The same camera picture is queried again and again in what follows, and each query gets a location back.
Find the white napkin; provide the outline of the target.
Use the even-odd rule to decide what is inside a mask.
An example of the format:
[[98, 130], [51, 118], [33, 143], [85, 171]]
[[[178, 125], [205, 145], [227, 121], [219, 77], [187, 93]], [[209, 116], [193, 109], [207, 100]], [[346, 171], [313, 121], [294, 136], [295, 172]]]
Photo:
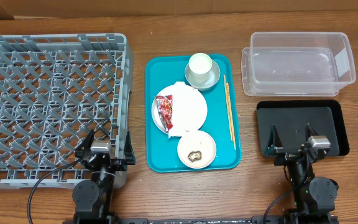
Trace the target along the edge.
[[168, 137], [180, 137], [190, 131], [198, 130], [202, 124], [200, 111], [200, 92], [184, 82], [173, 85], [173, 127]]

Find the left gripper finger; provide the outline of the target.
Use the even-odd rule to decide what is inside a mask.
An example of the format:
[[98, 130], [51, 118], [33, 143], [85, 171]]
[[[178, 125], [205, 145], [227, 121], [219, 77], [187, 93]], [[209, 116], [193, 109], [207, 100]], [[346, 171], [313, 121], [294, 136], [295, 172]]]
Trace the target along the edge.
[[90, 150], [94, 141], [94, 130], [92, 129], [87, 137], [81, 142], [81, 144], [75, 149], [75, 157], [83, 157], [87, 151]]
[[127, 165], [135, 165], [135, 154], [131, 143], [130, 131], [127, 131], [126, 141], [124, 145], [124, 156]]

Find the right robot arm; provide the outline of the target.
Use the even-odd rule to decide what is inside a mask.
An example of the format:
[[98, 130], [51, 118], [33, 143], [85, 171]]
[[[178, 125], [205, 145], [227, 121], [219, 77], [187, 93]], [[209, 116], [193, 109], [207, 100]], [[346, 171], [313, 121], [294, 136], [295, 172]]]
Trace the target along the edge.
[[[338, 183], [326, 177], [315, 176], [312, 164], [324, 159], [331, 149], [326, 136], [320, 136], [306, 125], [306, 142], [296, 153], [284, 151], [275, 125], [271, 125], [266, 155], [274, 156], [274, 165], [282, 166], [291, 189], [276, 198], [266, 209], [262, 223], [337, 223], [331, 216], [335, 210]], [[269, 211], [283, 198], [292, 194], [295, 208], [284, 211], [280, 217], [269, 217]]]

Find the red snack wrapper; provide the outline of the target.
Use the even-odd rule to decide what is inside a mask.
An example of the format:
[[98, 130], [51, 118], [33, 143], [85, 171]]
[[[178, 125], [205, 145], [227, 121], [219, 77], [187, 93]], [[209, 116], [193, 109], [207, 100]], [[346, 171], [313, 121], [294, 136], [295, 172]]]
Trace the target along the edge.
[[173, 127], [172, 114], [173, 114], [173, 95], [156, 96], [155, 97], [158, 115], [162, 122], [165, 132]]

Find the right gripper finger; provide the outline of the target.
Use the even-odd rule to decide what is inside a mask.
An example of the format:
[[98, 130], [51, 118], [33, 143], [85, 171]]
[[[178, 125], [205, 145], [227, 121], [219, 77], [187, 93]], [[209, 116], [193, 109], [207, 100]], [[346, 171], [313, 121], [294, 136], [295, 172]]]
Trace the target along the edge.
[[319, 135], [318, 133], [311, 127], [309, 123], [305, 125], [305, 134], [306, 134], [306, 144], [308, 146], [317, 146]]
[[270, 127], [268, 143], [264, 150], [264, 155], [275, 156], [279, 150], [282, 150], [282, 142], [280, 140], [276, 126], [272, 124]]

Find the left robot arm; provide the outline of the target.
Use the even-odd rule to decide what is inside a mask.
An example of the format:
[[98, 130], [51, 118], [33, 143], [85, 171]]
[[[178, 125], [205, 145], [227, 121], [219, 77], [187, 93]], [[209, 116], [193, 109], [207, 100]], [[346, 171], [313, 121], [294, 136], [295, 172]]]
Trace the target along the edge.
[[123, 155], [115, 157], [109, 141], [97, 141], [95, 131], [90, 131], [75, 149], [75, 157], [91, 171], [91, 178], [82, 180], [73, 189], [75, 203], [74, 223], [120, 223], [111, 211], [114, 189], [124, 186], [127, 168], [135, 164], [130, 132], [126, 134]]

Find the brown food scrap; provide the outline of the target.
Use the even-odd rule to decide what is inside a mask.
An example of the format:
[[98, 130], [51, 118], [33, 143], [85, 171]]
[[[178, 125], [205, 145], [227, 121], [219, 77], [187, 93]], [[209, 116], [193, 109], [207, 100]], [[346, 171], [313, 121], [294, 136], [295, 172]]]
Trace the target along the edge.
[[202, 152], [201, 151], [191, 151], [188, 154], [188, 160], [191, 162], [199, 161], [202, 159]]

